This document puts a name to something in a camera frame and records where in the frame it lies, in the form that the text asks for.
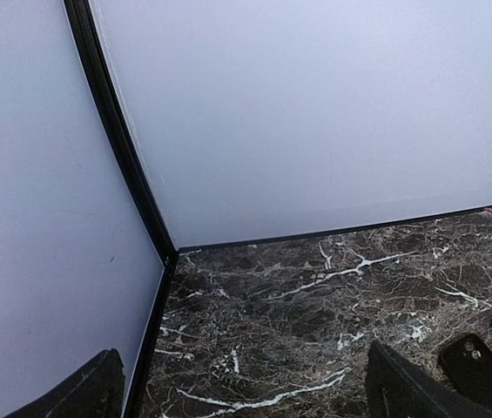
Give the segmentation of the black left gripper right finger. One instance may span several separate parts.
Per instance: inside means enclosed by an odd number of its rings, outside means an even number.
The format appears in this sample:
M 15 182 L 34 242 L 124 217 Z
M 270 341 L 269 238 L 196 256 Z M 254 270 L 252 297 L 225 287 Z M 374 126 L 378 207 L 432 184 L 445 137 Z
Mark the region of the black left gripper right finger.
M 492 411 L 445 388 L 377 340 L 367 357 L 365 390 L 371 417 L 492 417 Z

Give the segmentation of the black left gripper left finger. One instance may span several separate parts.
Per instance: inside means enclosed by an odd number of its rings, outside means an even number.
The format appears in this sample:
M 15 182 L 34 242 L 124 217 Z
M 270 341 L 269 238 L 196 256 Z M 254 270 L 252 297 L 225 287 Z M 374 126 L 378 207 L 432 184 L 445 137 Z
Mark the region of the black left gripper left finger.
M 123 396 L 123 362 L 116 349 L 105 349 L 52 390 L 8 416 L 120 417 Z

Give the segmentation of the black phone case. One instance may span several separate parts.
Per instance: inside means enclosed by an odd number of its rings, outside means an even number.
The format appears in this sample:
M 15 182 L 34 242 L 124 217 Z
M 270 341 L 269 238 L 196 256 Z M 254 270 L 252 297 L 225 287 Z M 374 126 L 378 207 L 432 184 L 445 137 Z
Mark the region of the black phone case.
M 458 393 L 492 411 L 492 351 L 478 335 L 452 341 L 438 363 Z

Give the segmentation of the black left frame post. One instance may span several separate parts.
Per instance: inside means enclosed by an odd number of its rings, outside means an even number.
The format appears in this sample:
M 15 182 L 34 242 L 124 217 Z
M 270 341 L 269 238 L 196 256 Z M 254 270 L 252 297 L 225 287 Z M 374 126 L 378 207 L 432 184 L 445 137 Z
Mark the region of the black left frame post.
M 172 243 L 139 161 L 104 57 L 90 3 L 65 0 L 64 7 L 92 98 L 118 167 L 158 256 L 164 265 L 172 266 L 177 262 L 178 250 Z

